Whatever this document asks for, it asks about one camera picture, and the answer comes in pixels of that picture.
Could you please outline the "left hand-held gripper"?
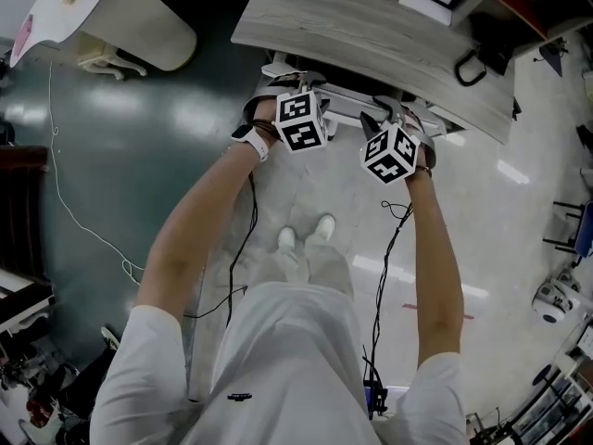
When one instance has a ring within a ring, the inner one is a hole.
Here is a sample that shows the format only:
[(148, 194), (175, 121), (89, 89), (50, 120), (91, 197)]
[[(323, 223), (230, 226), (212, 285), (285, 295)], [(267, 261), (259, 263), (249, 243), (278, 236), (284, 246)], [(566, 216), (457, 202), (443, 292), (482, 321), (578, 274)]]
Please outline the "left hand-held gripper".
[[(331, 100), (320, 99), (314, 87), (326, 84), (326, 78), (317, 71), (289, 72), (271, 79), (260, 87), (246, 102), (243, 119), (250, 125), (282, 141), (292, 153), (310, 151), (327, 145), (328, 133), (324, 121)], [(277, 99), (277, 134), (266, 131), (252, 120), (258, 100), (262, 97)]]

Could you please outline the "white chair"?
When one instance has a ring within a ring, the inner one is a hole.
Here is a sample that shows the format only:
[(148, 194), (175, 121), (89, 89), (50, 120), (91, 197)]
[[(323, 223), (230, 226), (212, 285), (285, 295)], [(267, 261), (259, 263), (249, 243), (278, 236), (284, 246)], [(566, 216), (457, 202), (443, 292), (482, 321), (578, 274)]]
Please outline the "white chair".
[[(275, 52), (273, 55), (268, 53), (268, 56), (272, 57), (271, 62), (261, 67), (261, 73), (265, 77), (273, 79), (279, 75), (297, 71), (286, 62), (286, 53)], [(344, 124), (360, 128), (359, 116), (362, 111), (371, 115), (379, 125), (384, 125), (387, 122), (387, 110), (374, 102), (371, 95), (358, 93), (331, 83), (315, 85), (314, 92), (320, 99), (330, 101), (329, 107), (324, 112), (324, 117), (331, 126)], [(425, 102), (420, 104), (403, 102), (402, 106), (413, 111), (422, 121), (423, 129), (427, 135), (436, 137), (447, 134), (446, 122), (434, 114)]]

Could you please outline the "person's right forearm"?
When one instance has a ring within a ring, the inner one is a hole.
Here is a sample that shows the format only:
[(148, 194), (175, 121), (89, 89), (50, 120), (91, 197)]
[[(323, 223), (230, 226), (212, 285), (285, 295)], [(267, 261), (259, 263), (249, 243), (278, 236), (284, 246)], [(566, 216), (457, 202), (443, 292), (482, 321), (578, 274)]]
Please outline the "person's right forearm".
[[(448, 230), (427, 171), (407, 179), (416, 242), (416, 302), (464, 311), (461, 277)], [(463, 317), (452, 320), (417, 311), (418, 364), (445, 352), (461, 350)]]

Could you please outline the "black desk telephone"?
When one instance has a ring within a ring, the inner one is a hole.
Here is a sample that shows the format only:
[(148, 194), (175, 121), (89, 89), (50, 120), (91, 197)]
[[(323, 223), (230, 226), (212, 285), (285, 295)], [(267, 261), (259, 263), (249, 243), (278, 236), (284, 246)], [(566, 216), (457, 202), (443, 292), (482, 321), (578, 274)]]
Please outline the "black desk telephone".
[[(483, 41), (476, 47), (470, 49), (454, 65), (454, 75), (458, 83), (463, 87), (472, 87), (481, 82), (487, 75), (488, 70), (504, 76), (511, 61), (513, 48), (506, 42), (498, 39)], [(482, 63), (483, 69), (471, 80), (464, 80), (461, 75), (461, 67), (476, 58)]]

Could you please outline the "blue office chair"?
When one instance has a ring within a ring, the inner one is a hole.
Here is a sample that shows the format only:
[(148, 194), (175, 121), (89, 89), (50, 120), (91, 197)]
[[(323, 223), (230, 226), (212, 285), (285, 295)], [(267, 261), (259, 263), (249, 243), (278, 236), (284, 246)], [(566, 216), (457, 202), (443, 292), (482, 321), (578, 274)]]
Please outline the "blue office chair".
[(552, 245), (555, 250), (573, 255), (571, 267), (574, 269), (583, 259), (593, 256), (593, 199), (580, 205), (560, 201), (554, 201), (553, 205), (566, 209), (566, 215), (577, 219), (578, 225), (574, 236), (567, 241), (550, 238), (543, 238), (542, 241)]

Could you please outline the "person's right hand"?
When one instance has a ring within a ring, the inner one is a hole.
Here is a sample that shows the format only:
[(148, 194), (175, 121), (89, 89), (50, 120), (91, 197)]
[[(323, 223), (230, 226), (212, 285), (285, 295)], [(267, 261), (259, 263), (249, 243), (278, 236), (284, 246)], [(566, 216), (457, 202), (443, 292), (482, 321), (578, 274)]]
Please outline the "person's right hand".
[(432, 143), (432, 139), (424, 132), (420, 120), (407, 108), (404, 110), (404, 122), (407, 133), (415, 136), (421, 144), (429, 146)]

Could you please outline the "person's left hand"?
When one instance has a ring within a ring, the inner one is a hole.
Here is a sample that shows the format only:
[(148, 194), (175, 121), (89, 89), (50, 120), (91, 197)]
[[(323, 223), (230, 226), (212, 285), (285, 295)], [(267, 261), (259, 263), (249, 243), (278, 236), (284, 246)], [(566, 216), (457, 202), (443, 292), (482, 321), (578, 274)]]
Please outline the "person's left hand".
[(266, 127), (270, 134), (277, 134), (274, 125), (276, 121), (277, 99), (275, 97), (262, 97), (258, 100), (252, 120)]

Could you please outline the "white wrist watch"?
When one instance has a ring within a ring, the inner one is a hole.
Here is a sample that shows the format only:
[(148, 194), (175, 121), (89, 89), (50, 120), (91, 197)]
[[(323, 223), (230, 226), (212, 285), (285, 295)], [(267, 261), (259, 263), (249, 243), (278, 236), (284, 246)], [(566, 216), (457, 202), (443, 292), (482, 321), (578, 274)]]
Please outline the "white wrist watch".
[(261, 162), (268, 158), (269, 146), (254, 126), (241, 125), (231, 134), (231, 137), (237, 143), (250, 145), (258, 153)]

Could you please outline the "person's right white shoe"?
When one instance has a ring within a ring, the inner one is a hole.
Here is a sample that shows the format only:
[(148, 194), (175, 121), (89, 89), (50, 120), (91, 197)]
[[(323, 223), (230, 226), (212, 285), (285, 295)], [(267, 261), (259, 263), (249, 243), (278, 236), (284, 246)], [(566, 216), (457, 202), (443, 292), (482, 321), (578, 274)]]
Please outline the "person's right white shoe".
[(317, 225), (309, 236), (309, 240), (329, 242), (332, 239), (336, 225), (335, 217), (332, 214), (324, 214), (318, 220)]

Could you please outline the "person's beige trousers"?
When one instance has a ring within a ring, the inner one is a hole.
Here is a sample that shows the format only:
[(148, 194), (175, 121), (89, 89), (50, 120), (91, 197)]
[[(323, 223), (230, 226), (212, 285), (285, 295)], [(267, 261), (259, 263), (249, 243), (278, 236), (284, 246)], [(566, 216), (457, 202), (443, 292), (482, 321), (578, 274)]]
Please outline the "person's beige trousers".
[(278, 248), (255, 265), (250, 285), (281, 282), (332, 288), (354, 298), (354, 289), (346, 258), (330, 242), (304, 241), (292, 252)]

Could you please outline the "dark triangular floor object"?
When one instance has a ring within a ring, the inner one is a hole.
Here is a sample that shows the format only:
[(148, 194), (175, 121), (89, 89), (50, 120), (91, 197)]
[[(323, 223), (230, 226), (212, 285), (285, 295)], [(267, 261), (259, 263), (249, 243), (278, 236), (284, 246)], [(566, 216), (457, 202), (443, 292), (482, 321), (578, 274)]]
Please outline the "dark triangular floor object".
[(541, 59), (546, 61), (559, 77), (562, 77), (562, 58), (569, 53), (566, 45), (566, 40), (560, 37), (539, 47)]

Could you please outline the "white curved console table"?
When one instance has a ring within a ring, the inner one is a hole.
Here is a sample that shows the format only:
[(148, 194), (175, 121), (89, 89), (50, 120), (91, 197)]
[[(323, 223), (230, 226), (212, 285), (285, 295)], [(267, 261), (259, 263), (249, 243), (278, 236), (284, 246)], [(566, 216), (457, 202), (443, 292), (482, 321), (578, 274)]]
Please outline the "white curved console table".
[(196, 50), (194, 30), (161, 0), (36, 0), (32, 33), (15, 67), (34, 46), (62, 44), (78, 32), (88, 33), (163, 71), (184, 66)]

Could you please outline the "cream cushioned stool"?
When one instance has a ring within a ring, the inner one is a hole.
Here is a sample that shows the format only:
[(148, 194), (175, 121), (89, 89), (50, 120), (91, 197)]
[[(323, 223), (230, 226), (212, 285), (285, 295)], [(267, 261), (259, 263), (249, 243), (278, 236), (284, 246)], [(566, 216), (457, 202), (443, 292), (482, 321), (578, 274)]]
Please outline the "cream cushioned stool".
[(117, 81), (125, 79), (122, 69), (136, 71), (141, 77), (147, 75), (144, 67), (119, 57), (114, 45), (85, 32), (78, 36), (77, 65), (89, 73), (111, 75)]

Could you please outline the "pink card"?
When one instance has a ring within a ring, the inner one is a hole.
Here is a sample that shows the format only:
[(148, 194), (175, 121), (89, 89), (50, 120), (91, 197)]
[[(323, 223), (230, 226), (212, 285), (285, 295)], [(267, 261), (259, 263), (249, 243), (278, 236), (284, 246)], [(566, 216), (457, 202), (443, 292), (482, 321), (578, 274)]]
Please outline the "pink card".
[(29, 14), (23, 24), (21, 25), (15, 43), (13, 44), (12, 55), (18, 57), (22, 52), (22, 48), (27, 43), (29, 36), (32, 33), (33, 14)]

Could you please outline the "dark brown wooden cabinet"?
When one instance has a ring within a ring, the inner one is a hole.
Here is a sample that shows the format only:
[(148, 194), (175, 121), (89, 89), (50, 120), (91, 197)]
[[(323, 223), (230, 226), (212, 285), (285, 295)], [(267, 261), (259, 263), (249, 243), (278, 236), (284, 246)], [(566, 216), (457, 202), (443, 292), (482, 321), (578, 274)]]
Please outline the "dark brown wooden cabinet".
[(40, 193), (48, 149), (0, 146), (0, 268), (45, 282)]

